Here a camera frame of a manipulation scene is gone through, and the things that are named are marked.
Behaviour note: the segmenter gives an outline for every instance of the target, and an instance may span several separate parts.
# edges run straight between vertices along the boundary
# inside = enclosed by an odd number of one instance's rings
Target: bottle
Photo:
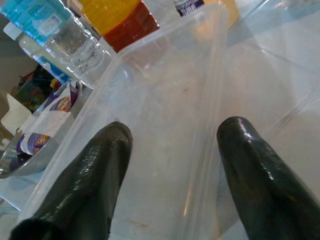
[[[65,66],[53,58],[43,47],[38,45],[31,37],[23,33],[22,30],[12,22],[9,22],[3,31],[12,40],[17,40],[21,49],[30,58],[37,61],[61,84],[66,84],[69,81],[77,80],[77,78]]]
[[[95,88],[111,56],[60,0],[0,0],[0,12]]]
[[[159,28],[141,0],[73,0],[72,2],[115,52]]]
[[[195,11],[197,8],[208,3],[217,3],[219,0],[175,0],[174,5],[180,16],[183,17]],[[239,11],[235,0],[222,0],[229,9],[229,28],[231,28],[239,18]]]

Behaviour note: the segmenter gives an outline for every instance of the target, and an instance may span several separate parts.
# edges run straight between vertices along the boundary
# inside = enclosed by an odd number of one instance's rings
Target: blue bottle label
[[[8,0],[1,13],[41,46],[72,15],[59,0]]]
[[[51,73],[61,84],[65,84],[70,80],[70,76],[46,59],[44,56],[39,58],[38,63],[49,73]]]
[[[180,16],[182,17],[192,13],[205,3],[203,0],[176,0],[174,1],[174,4]]]

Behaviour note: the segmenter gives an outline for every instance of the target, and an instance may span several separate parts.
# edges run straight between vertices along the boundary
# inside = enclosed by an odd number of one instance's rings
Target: yellow liquid
[[[219,0],[204,0],[204,3],[217,3]],[[222,0],[229,9],[229,28],[232,27],[239,18],[239,11],[235,0]]]
[[[141,0],[78,0],[78,2],[82,4],[82,13],[101,35],[105,35],[122,23]]]

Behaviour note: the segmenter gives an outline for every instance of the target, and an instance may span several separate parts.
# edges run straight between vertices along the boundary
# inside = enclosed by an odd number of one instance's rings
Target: red liquid
[[[126,46],[145,37],[159,28],[143,2],[118,26],[105,34],[104,39],[119,52]]]

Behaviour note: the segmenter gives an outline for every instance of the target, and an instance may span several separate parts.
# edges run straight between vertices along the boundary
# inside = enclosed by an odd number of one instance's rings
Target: stainless steel bowl
[[[17,152],[17,144],[23,132],[20,130],[13,137],[12,141],[6,147],[4,153],[0,158],[0,179],[5,179],[10,176],[26,176],[30,174],[34,174],[42,171],[46,168],[51,158],[55,154],[56,150],[59,147],[59,144],[64,139],[64,136],[68,132],[69,128],[74,122],[74,119],[80,112],[83,107],[86,99],[91,93],[91,90],[84,89],[82,90],[82,86],[79,86],[79,96],[76,100],[76,103],[73,105],[71,109],[71,115],[67,118],[65,123],[61,126],[57,134],[50,138],[50,140],[29,160],[27,160],[24,164],[20,165],[16,169],[10,169],[10,165],[18,164],[18,152]],[[40,115],[42,110],[44,109],[45,102],[39,107],[39,109],[33,113],[34,116]]]
[[[19,153],[17,152],[17,144],[22,135],[23,132],[19,131],[6,147],[0,160],[0,179],[5,179],[10,176],[26,176],[40,172],[48,165],[59,146],[55,139],[51,138],[36,155],[32,156],[17,169],[11,170],[10,166],[13,163],[18,164]]]

